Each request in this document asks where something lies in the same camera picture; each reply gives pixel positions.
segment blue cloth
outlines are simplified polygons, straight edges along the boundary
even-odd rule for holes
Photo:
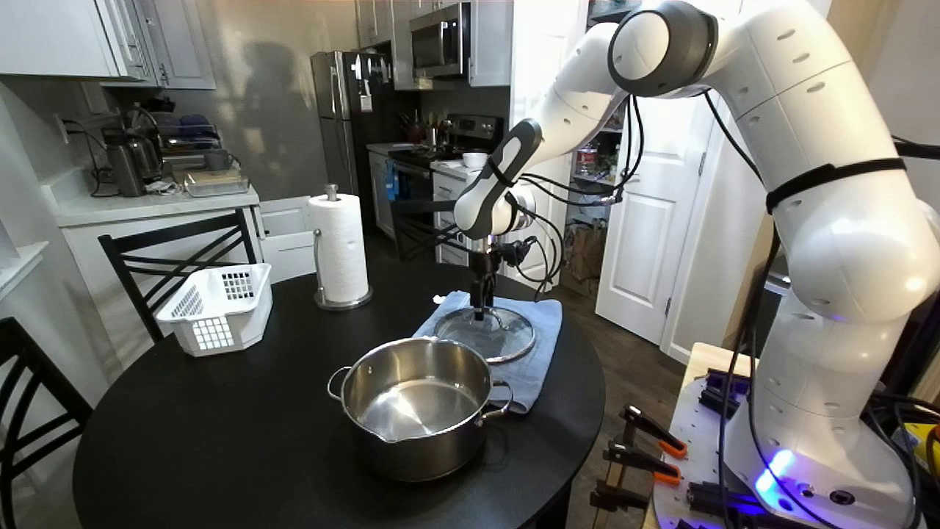
[[[447,294],[447,299],[428,313],[428,319],[416,327],[415,334],[435,334],[437,319],[463,305],[470,305],[467,291]],[[534,346],[522,359],[491,365],[494,380],[507,383],[514,390],[510,410],[529,415],[545,383],[545,372],[554,355],[554,341],[561,331],[561,303],[559,299],[529,303],[529,299],[495,296],[494,305],[516,312],[534,327]]]

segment laundry basket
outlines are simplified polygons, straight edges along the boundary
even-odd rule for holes
[[[155,312],[190,355],[247,350],[269,316],[269,265],[232,265],[190,272]]]

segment microwave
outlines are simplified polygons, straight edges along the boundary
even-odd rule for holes
[[[470,50],[470,2],[412,17],[412,68],[416,77],[463,77]]]

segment pot handle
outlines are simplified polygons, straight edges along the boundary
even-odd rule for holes
[[[516,394],[510,390],[507,383],[495,380],[494,384],[504,388],[504,390],[507,390],[507,400],[504,400],[498,409],[481,410],[481,415],[475,418],[475,427],[488,424],[491,418],[507,415],[510,402],[516,400]]]
[[[353,365],[344,365],[344,368],[331,369],[331,375],[326,380],[329,400],[344,400],[341,390],[335,390],[331,384],[338,383],[341,372],[346,380],[349,369],[353,369]]]

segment round black table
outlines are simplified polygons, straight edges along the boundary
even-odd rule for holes
[[[431,313],[431,294],[467,286],[456,268],[381,265],[371,305],[324,312],[310,281],[293,278],[275,286],[265,341],[247,352],[149,350],[105,390],[83,435],[72,472],[83,527],[564,527],[570,478],[601,424],[601,369],[570,322],[537,406],[491,419],[485,453],[441,482],[372,477],[324,390],[335,368],[412,334]]]

